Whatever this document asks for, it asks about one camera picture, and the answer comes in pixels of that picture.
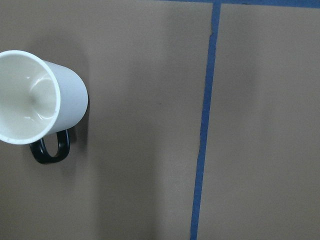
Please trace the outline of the white smiley mug black handle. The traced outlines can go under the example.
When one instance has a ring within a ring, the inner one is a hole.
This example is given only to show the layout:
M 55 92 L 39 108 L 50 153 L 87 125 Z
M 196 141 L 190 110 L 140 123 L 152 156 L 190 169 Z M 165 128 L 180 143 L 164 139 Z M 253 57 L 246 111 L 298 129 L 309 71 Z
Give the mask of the white smiley mug black handle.
M 84 117 L 87 88 L 73 70 L 22 50 L 0 54 L 0 139 L 29 145 L 40 164 L 64 160 L 69 129 Z

